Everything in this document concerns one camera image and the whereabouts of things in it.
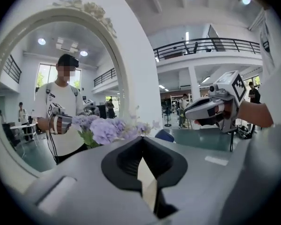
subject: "carved floral ornament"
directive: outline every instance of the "carved floral ornament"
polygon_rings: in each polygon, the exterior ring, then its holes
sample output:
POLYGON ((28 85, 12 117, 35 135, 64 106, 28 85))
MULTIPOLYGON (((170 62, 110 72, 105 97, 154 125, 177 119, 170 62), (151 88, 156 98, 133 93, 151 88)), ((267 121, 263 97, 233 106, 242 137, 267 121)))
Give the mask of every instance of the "carved floral ornament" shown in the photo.
POLYGON ((104 9, 101 6, 98 6, 96 3, 87 2, 83 4, 82 0, 59 0, 59 2, 54 2, 52 5, 56 7, 75 8, 77 10, 88 13, 93 18, 96 18, 114 38, 117 38, 117 33, 113 28, 111 19, 108 17, 104 17, 104 9))

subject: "white column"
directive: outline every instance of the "white column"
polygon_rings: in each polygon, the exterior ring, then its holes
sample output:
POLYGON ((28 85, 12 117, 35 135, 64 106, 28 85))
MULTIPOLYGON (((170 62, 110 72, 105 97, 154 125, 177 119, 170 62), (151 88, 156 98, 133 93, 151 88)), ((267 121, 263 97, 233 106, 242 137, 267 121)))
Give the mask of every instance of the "white column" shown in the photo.
POLYGON ((197 82, 197 76, 194 66, 188 67, 189 75, 191 77, 191 86, 192 86, 192 101, 201 97, 199 84, 197 82))

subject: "mirror frame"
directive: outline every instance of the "mirror frame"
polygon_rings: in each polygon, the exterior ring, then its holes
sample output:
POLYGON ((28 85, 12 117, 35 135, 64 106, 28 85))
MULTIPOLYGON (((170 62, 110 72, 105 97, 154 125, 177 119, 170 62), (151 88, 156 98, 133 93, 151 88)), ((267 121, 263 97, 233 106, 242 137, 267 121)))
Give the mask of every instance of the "mirror frame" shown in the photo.
MULTIPOLYGON (((129 87, 127 78, 127 67, 123 62, 120 52, 120 46, 117 43, 114 30, 104 26, 102 20, 94 14, 85 12, 83 9, 69 7, 66 4, 53 4, 55 7, 49 7, 41 12, 35 13, 26 18, 17 26, 15 26, 8 35, 0 43, 0 75, 3 71, 4 64, 17 43, 26 35, 38 27, 54 22, 73 22, 82 25, 96 34, 107 49, 112 62, 114 64, 120 91, 121 111, 120 117, 124 115, 125 109, 129 111, 129 107, 133 103, 129 103, 129 87)), ((24 192, 26 188, 38 177, 41 172, 29 166, 20 156, 13 150, 8 142, 0 121, 0 178, 3 182, 14 187, 20 192, 24 192)))

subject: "white sticker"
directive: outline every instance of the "white sticker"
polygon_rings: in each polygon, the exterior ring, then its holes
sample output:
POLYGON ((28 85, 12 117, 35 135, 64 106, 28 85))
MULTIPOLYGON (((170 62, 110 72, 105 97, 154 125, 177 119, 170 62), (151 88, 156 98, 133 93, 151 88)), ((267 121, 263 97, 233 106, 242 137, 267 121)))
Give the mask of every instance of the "white sticker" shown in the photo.
POLYGON ((228 160, 224 160, 224 159, 220 159, 220 158, 216 158, 216 157, 211 157, 211 156, 207 156, 205 158, 205 161, 211 162, 211 163, 216 163, 222 166, 226 166, 228 164, 228 160))

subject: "flower bouquet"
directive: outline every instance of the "flower bouquet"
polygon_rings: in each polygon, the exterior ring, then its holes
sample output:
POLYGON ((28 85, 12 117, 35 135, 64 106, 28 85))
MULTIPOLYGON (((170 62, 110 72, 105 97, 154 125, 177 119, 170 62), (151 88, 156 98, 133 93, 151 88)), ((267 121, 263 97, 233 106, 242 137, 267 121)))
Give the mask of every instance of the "flower bouquet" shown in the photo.
POLYGON ((150 126, 147 123, 138 122, 135 116, 131 117, 135 122, 126 122, 121 118, 103 119, 96 115, 79 115, 72 118, 72 127, 84 139, 84 143, 91 148, 112 142, 133 139, 140 135, 149 135, 153 128, 159 128, 159 122, 150 126))

